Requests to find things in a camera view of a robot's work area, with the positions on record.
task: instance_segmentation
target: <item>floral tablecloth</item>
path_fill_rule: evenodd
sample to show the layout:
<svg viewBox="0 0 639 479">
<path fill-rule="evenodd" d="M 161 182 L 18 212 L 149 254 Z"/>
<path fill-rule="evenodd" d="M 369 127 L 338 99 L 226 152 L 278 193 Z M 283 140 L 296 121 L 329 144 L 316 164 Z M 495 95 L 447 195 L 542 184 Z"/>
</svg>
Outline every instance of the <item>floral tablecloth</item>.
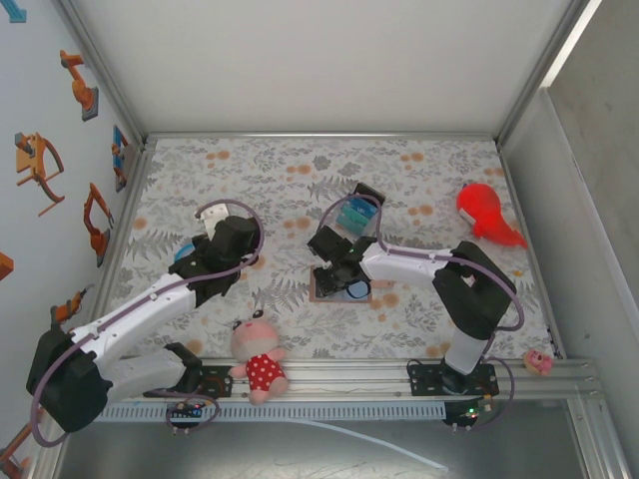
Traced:
<svg viewBox="0 0 639 479">
<path fill-rule="evenodd" d="M 387 242 L 446 248 L 474 240 L 514 281 L 525 325 L 514 333 L 500 332 L 492 354 L 517 358 L 531 347 L 551 352 L 527 251 L 475 239 L 455 209 L 464 184 L 488 183 L 502 200 L 504 217 L 517 228 L 493 143 L 229 138 L 158 142 L 111 306 L 167 271 L 175 253 L 204 231 L 195 209 L 215 199 L 237 199 L 258 212 L 267 235 L 261 259 L 245 269 L 225 297 L 175 318 L 132 353 L 180 341 L 201 356 L 230 357 L 233 322 L 263 308 L 290 357 L 443 355 L 454 325 L 430 285 L 374 289 L 372 301 L 364 304 L 310 302 L 311 267 L 319 259 L 306 243 L 326 207 L 357 182 L 386 195 L 382 234 Z M 511 306 L 502 324 L 515 321 Z"/>
</svg>

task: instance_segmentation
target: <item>white wall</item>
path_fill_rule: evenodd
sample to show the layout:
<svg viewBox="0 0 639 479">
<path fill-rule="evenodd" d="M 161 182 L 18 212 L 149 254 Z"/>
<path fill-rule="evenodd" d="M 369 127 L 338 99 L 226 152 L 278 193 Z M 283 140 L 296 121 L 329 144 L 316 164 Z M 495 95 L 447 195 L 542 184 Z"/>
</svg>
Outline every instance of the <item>white wall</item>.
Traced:
<svg viewBox="0 0 639 479">
<path fill-rule="evenodd" d="M 83 204 L 89 182 L 96 184 L 116 221 L 126 190 L 116 194 L 112 169 L 113 125 L 119 123 L 100 92 L 99 116 L 83 123 L 80 105 L 71 91 L 71 76 L 60 65 L 60 49 L 77 53 L 49 0 L 20 0 L 27 23 L 9 24 L 0 11 L 0 251 L 15 262 L 15 270 L 0 280 L 0 447 L 28 420 L 31 396 L 26 381 L 36 344 L 49 327 L 49 309 L 63 304 L 102 271 L 83 224 Z M 89 86 L 95 80 L 79 67 Z M 38 218 L 50 202 L 27 176 L 16 173 L 14 134 L 34 132 L 57 149 L 65 172 L 50 182 L 65 200 Z M 53 160 L 45 155 L 47 172 Z M 99 208 L 94 225 L 107 227 Z M 95 288 L 83 310 L 70 322 L 86 319 Z"/>
<path fill-rule="evenodd" d="M 549 89 L 637 303 L 638 22 L 636 0 L 603 2 Z"/>
<path fill-rule="evenodd" d="M 593 357 L 634 474 L 639 474 L 636 308 L 546 91 L 506 143 L 511 172 L 564 347 Z"/>
<path fill-rule="evenodd" d="M 569 0 L 73 0 L 149 132 L 497 134 Z"/>
</svg>

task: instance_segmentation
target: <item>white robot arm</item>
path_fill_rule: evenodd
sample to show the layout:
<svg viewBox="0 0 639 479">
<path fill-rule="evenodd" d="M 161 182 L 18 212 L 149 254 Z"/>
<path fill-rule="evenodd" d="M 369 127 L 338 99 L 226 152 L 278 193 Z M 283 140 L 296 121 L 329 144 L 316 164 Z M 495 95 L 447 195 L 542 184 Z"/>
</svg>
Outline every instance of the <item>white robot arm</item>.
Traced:
<svg viewBox="0 0 639 479">
<path fill-rule="evenodd" d="M 451 394 L 462 394 L 511 298 L 514 284 L 474 243 L 455 249 L 427 250 L 386 245 L 374 238 L 355 243 L 327 226 L 309 241 L 312 252 L 329 263 L 314 270 L 319 294 L 327 296 L 350 285 L 391 280 L 418 286 L 432 284 L 457 329 L 442 361 L 442 381 Z M 489 275 L 461 265 L 474 264 Z"/>
<path fill-rule="evenodd" d="M 262 241 L 256 219 L 231 216 L 218 221 L 211 238 L 193 238 L 194 251 L 176 260 L 137 297 L 71 333 L 52 327 L 43 334 L 27 390 L 66 432 L 82 429 L 105 406 L 127 397 L 153 389 L 194 392 L 201 382 L 202 361 L 180 343 L 145 356 L 121 357 L 162 324 L 226 294 L 240 277 L 238 271 L 226 271 L 239 269 L 248 255 L 257 260 Z M 56 361 L 59 365 L 51 373 Z"/>
</svg>

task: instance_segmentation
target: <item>white cable tray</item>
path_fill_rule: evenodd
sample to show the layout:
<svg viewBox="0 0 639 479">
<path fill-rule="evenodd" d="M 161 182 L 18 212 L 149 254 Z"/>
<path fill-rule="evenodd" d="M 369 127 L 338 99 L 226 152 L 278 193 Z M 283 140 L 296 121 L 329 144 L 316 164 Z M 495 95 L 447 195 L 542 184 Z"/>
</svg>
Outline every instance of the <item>white cable tray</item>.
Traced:
<svg viewBox="0 0 639 479">
<path fill-rule="evenodd" d="M 96 419 L 97 422 L 164 422 L 166 402 L 133 402 L 109 406 Z M 374 421 L 374 420 L 440 420 L 445 419 L 443 401 L 397 402 L 270 402 L 253 406 L 246 402 L 220 403 L 221 412 L 216 421 L 222 422 L 278 422 L 289 419 L 308 421 Z M 202 409 L 201 418 L 181 418 L 175 414 L 173 422 L 196 422 L 214 413 L 215 407 Z"/>
</svg>

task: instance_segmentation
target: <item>small pink toy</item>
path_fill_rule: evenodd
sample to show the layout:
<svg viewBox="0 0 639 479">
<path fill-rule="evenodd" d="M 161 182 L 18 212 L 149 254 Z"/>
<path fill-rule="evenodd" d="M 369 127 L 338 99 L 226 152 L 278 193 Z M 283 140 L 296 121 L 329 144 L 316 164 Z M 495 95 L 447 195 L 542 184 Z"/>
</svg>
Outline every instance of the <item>small pink toy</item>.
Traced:
<svg viewBox="0 0 639 479">
<path fill-rule="evenodd" d="M 552 369 L 552 357 L 536 349 L 530 349 L 523 356 L 523 364 L 533 374 L 547 376 Z"/>
<path fill-rule="evenodd" d="M 231 339 L 231 353 L 243 365 L 232 367 L 229 374 L 235 379 L 249 378 L 249 400 L 253 405 L 281 396 L 289 388 L 279 363 L 287 352 L 278 346 L 276 329 L 260 319 L 263 315 L 259 309 L 248 321 L 236 321 Z"/>
</svg>

